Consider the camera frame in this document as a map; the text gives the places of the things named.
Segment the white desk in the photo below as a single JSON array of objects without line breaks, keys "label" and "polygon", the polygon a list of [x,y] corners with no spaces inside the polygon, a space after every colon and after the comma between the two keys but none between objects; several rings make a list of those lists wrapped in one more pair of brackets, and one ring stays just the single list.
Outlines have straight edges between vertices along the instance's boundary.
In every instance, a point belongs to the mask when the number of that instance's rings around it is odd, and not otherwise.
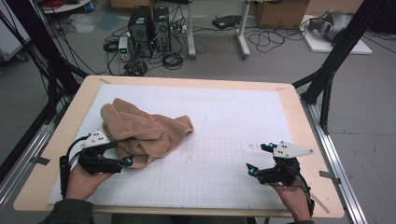
[{"label": "white desk", "polygon": [[[187,34],[187,40],[189,44],[189,56],[192,60],[196,59],[196,54],[195,54],[195,45],[194,45],[194,37],[192,33],[192,6],[193,6],[193,0],[189,0],[189,30]],[[242,20],[241,20],[241,26],[240,29],[236,30],[236,37],[238,38],[239,44],[242,49],[242,58],[246,59],[246,57],[250,56],[250,51],[248,49],[247,41],[244,37],[244,32],[245,32],[245,25],[247,23],[247,17],[248,17],[248,9],[250,8],[250,0],[244,1],[244,7],[242,10]]]}]

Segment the white grid paper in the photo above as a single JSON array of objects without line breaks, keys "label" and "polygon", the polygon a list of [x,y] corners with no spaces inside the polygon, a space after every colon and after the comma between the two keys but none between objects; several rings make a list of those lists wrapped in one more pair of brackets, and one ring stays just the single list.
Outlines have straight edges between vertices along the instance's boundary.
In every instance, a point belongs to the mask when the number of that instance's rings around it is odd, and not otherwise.
[{"label": "white grid paper", "polygon": [[[170,118],[188,115],[194,133],[164,159],[142,170],[123,170],[102,184],[89,201],[101,205],[284,209],[270,187],[248,175],[246,163],[270,168],[261,143],[292,142],[274,91],[104,85],[78,137],[100,129],[100,108],[119,97]],[[72,154],[81,150],[76,146]],[[106,153],[114,158],[114,151]],[[61,200],[59,177],[49,203]]]}]

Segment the wooden table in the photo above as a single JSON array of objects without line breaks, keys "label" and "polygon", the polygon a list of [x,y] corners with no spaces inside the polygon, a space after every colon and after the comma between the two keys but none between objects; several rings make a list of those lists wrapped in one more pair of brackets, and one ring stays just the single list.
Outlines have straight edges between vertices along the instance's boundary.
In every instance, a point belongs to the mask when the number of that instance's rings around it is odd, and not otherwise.
[{"label": "wooden table", "polygon": [[[241,81],[176,79],[155,77],[109,77],[89,76],[82,83],[75,99],[67,109],[61,123],[50,139],[42,157],[50,159],[48,165],[37,164],[30,174],[14,208],[20,211],[50,211],[47,204],[52,187],[59,174],[59,158],[75,140],[78,128],[85,119],[96,93],[102,85],[142,85],[163,87],[214,88],[231,90],[276,91],[284,108],[285,117],[290,128],[293,143],[314,149],[314,154],[299,158],[304,177],[312,188],[312,197],[316,201],[314,217],[342,217],[343,206],[332,181],[319,176],[319,171],[328,169],[322,158],[318,143],[308,123],[296,90],[290,84],[260,83]],[[95,206],[95,212],[135,213],[135,214],[168,214],[168,215],[208,215],[240,217],[290,217],[286,210],[238,210],[238,209],[193,209],[161,207],[128,207],[128,206]]]}]

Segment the brown towel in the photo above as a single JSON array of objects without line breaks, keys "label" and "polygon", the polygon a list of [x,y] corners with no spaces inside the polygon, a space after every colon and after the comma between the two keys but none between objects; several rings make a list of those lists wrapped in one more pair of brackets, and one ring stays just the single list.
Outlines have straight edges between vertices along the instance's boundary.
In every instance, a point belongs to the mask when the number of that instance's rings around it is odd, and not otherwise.
[{"label": "brown towel", "polygon": [[102,106],[103,129],[111,140],[120,141],[116,148],[120,158],[134,155],[130,168],[144,168],[157,158],[175,150],[184,136],[193,133],[188,116],[170,119],[150,115],[119,98]]}]

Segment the person's arm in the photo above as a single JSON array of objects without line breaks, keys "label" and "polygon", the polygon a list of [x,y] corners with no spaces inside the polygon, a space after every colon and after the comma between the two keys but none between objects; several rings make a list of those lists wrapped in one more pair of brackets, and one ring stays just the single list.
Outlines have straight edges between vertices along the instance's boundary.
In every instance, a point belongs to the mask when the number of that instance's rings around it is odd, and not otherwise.
[{"label": "person's arm", "polygon": [[290,211],[294,218],[293,224],[310,224],[314,223],[309,215],[308,202],[306,200],[306,194],[300,184],[295,179],[290,187],[285,188],[279,183],[271,184],[276,193],[279,195],[282,203],[285,204],[286,208]]},{"label": "person's arm", "polygon": [[91,175],[77,164],[70,173],[65,199],[57,202],[46,219],[39,224],[91,223],[93,203],[85,200],[112,175]]}]

